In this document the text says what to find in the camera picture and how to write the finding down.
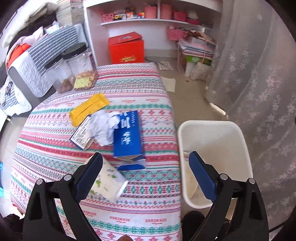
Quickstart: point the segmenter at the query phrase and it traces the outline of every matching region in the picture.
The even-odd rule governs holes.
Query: crumpled paper
[[[88,138],[94,138],[100,146],[112,144],[114,129],[118,129],[120,122],[119,114],[117,111],[107,113],[104,110],[93,113],[86,128]]]

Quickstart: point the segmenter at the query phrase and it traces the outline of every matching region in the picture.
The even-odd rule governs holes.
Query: pink container
[[[191,23],[191,24],[195,24],[195,25],[200,25],[200,22],[198,20],[194,20],[191,18],[186,18],[186,22]]]
[[[173,7],[170,4],[160,5],[160,18],[161,19],[172,19]]]
[[[174,20],[186,21],[187,13],[186,12],[175,12],[174,11]]]
[[[184,30],[168,28],[168,39],[179,41],[186,35],[186,33],[187,31]]]
[[[145,7],[145,18],[157,18],[157,7]]]
[[[103,15],[103,22],[111,22],[113,21],[114,13],[108,13]]]

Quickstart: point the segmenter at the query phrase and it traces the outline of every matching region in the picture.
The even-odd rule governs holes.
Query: transparent jar
[[[61,54],[49,60],[44,67],[47,78],[58,93],[65,93],[73,89],[75,77]]]
[[[75,76],[74,89],[89,89],[94,86],[97,74],[92,64],[91,51],[85,43],[72,45],[61,55]]]

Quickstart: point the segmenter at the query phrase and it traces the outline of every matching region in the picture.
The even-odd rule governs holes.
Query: red cardboard box
[[[144,63],[144,40],[136,32],[108,39],[112,64]]]

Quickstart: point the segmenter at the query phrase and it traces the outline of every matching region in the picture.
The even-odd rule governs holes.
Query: curtain
[[[269,228],[296,204],[296,44],[264,0],[225,0],[206,98],[241,128]]]

